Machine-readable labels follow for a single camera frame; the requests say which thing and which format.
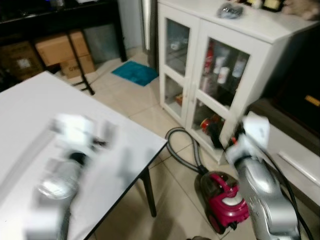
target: black cable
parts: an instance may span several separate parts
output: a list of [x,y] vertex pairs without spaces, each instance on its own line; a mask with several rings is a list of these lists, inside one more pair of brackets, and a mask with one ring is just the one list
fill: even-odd
[[294,195],[294,192],[292,191],[292,188],[289,184],[289,181],[288,179],[285,177],[285,175],[283,174],[283,172],[279,169],[278,165],[275,163],[275,161],[272,159],[272,157],[270,156],[269,153],[267,153],[263,148],[261,148],[259,146],[259,144],[249,135],[246,134],[246,137],[248,137],[259,149],[260,151],[270,160],[270,162],[273,164],[273,166],[275,167],[275,169],[278,171],[278,173],[280,174],[282,180],[284,181],[284,184],[285,184],[285,187],[286,189],[288,190],[289,192],[289,195],[290,195],[290,198],[291,198],[291,201],[290,203],[292,204],[293,208],[294,208],[294,211],[295,211],[295,214],[296,214],[296,217],[298,219],[298,225],[297,225],[297,228],[298,228],[298,232],[299,232],[299,235],[301,237],[301,231],[300,231],[300,225],[299,225],[299,222],[301,222],[308,238],[310,240],[314,240],[312,234],[311,234],[311,231],[309,229],[309,227],[307,226],[305,220],[303,219],[303,217],[300,215],[299,213],[299,210],[298,210],[298,205],[297,205],[297,202],[296,202],[296,197]]
[[[290,201],[290,198],[288,197],[288,195],[286,194],[286,192],[283,189],[281,189],[281,192],[286,197],[286,199],[288,199]],[[301,224],[302,224],[302,226],[303,226],[308,238],[309,238],[309,236],[311,236],[311,238],[309,238],[309,239],[313,240],[314,238],[312,236],[312,233],[311,233],[310,229],[308,228],[308,225],[305,222],[304,218],[301,216],[301,214],[299,212],[298,212],[298,216],[297,217],[298,217],[298,220],[301,222]]]
[[[193,146],[193,155],[194,155],[194,159],[195,159],[195,163],[197,166],[192,165],[191,163],[185,161],[184,159],[182,159],[172,148],[171,146],[171,136],[173,133],[176,132],[183,132],[185,134],[187,134],[192,141],[192,146]],[[166,135],[165,135],[165,139],[167,139],[167,143],[166,143],[166,148],[168,149],[169,153],[172,155],[172,157],[177,160],[179,163],[181,163],[182,165],[186,166],[187,168],[191,169],[192,171],[195,171],[199,174],[201,174],[201,170],[198,168],[199,166],[202,166],[201,160],[200,160],[200,156],[199,156],[199,148],[198,148],[198,143],[197,141],[183,128],[183,127],[175,127],[170,129]]]

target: red bottle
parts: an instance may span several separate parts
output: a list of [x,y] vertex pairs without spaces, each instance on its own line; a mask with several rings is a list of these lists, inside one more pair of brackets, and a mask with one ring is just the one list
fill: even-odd
[[204,75],[207,75],[210,72],[213,61],[214,61],[214,43],[210,41],[208,50],[206,52],[205,61],[204,61],[204,70],[203,70]]

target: beige floor tile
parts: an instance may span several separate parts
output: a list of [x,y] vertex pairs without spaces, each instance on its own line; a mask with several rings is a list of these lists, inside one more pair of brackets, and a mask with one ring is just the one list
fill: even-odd
[[108,89],[127,115],[132,116],[159,103],[159,91],[152,86],[148,84],[142,87],[123,79],[123,82],[111,85]]
[[138,181],[96,231],[97,240],[186,240],[217,235],[161,163],[150,170],[157,217],[150,215],[141,181]]
[[134,62],[139,63],[139,64],[143,64],[143,65],[149,66],[149,64],[148,64],[148,55],[145,54],[144,52],[139,52],[138,54],[136,54],[133,57],[131,57],[129,60],[130,61],[134,61]]
[[159,80],[159,77],[152,80],[152,82],[150,82],[147,86],[150,88],[150,90],[154,94],[156,102],[160,103],[160,80]]
[[[193,148],[191,145],[179,151],[178,155],[182,159],[186,160],[187,162],[193,165],[196,164],[194,160]],[[203,160],[203,163],[205,162],[210,163],[205,165],[206,167],[208,167],[210,171],[213,171],[213,170],[223,171],[233,175],[232,169],[230,168],[230,166],[228,165],[218,166],[218,164],[214,162],[214,160],[211,159],[209,155],[202,148],[200,149],[200,156],[201,156],[201,159]],[[191,199],[195,207],[198,209],[198,211],[202,214],[204,218],[206,218],[205,204],[202,201],[200,192],[196,191],[196,188],[195,188],[195,180],[198,174],[190,170],[189,168],[183,166],[179,162],[177,162],[173,157],[169,157],[168,159],[166,159],[164,161],[164,164],[168,167],[173,177],[178,181],[180,186],[189,196],[189,198]],[[230,228],[227,228],[226,232],[222,235],[219,235],[219,237],[222,238],[229,231],[230,231]]]
[[[163,138],[166,136],[168,130],[179,127],[179,124],[169,116],[160,105],[155,105],[130,116],[130,119]],[[171,142],[172,148],[175,151],[180,151],[190,145],[191,140],[185,134],[178,132],[172,136]],[[159,157],[165,160],[170,157],[170,154],[168,150],[164,148],[159,154]]]
[[122,64],[123,64],[123,62],[121,62],[120,58],[112,59],[112,60],[106,61],[104,63],[97,64],[95,72],[99,76],[102,76],[106,73],[112,72],[113,70],[115,70],[116,68],[121,66]]
[[94,84],[98,85],[98,87],[100,87],[99,89],[102,88],[110,88],[110,86],[116,85],[116,84],[120,84],[125,82],[126,80],[122,77],[119,77],[117,75],[114,75],[113,73],[106,71],[104,73],[102,73],[93,83],[92,86],[94,86]]
[[95,79],[90,83],[90,86],[96,93],[107,88],[105,79],[103,77],[98,77],[97,79]]
[[129,117],[127,113],[123,110],[123,108],[120,106],[120,104],[115,100],[107,104],[107,106],[116,112],[120,113],[123,116]]
[[161,158],[157,156],[155,160],[153,160],[153,162],[149,165],[149,169],[152,169],[153,167],[157,166],[161,162],[162,162]]
[[112,92],[107,88],[97,90],[92,97],[107,106],[116,101]]
[[132,47],[132,48],[126,50],[126,55],[128,58],[132,58],[132,57],[136,56],[137,54],[141,54],[141,53],[143,53],[142,46]]
[[90,237],[89,237],[89,239],[88,240],[96,240],[96,237],[95,237],[95,235],[93,234],[93,235],[91,235]]
[[[79,83],[82,81],[81,76],[67,78],[67,76],[63,75],[63,73],[61,71],[58,71],[55,75],[69,84],[76,84],[76,83]],[[99,75],[95,71],[85,74],[85,78],[89,84],[94,82],[98,77],[99,77]]]

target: red canister vacuum cleaner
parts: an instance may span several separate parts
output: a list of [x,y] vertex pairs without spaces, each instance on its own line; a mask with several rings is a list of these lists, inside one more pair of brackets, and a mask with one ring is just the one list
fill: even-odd
[[[215,121],[205,119],[201,123],[201,127],[210,136],[216,149],[223,148],[219,141],[218,125]],[[191,138],[196,165],[185,161],[173,150],[170,139],[172,134],[176,132],[186,133]],[[199,173],[194,185],[196,191],[199,190],[201,193],[200,200],[205,207],[207,219],[214,231],[223,234],[228,227],[235,230],[239,223],[249,217],[248,206],[239,193],[237,180],[225,172],[209,172],[201,163],[198,143],[184,128],[170,129],[165,138],[168,140],[166,147],[171,155],[184,166]]]

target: black hose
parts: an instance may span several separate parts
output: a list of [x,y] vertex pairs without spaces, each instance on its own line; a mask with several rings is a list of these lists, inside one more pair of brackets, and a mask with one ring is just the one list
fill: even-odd
[[[290,198],[288,197],[288,195],[286,194],[286,192],[285,192],[283,189],[281,189],[281,192],[282,192],[283,196],[285,196],[285,198],[288,199],[288,201],[290,201]],[[313,236],[312,236],[312,234],[311,234],[311,231],[310,231],[307,223],[305,222],[304,218],[301,216],[301,214],[300,214],[299,212],[298,212],[297,218],[298,218],[298,220],[301,222],[301,224],[302,224],[302,226],[303,226],[303,228],[304,228],[304,230],[305,230],[308,238],[309,238],[310,240],[313,240],[314,238],[313,238]]]
[[[195,159],[195,163],[196,166],[185,161],[184,159],[182,159],[172,148],[171,146],[171,137],[172,134],[176,133],[176,132],[182,132],[187,134],[191,141],[192,141],[192,146],[193,146],[193,155],[194,155],[194,159]],[[199,174],[203,173],[203,170],[200,169],[200,167],[203,167],[202,163],[201,163],[201,159],[200,159],[200,155],[199,155],[199,146],[197,141],[183,128],[183,127],[175,127],[170,129],[166,135],[165,135],[165,139],[167,139],[167,143],[166,143],[166,148],[168,149],[169,153],[172,155],[172,157],[174,159],[176,159],[179,163],[181,163],[182,165],[186,166],[187,168],[191,169],[192,171],[195,171]]]

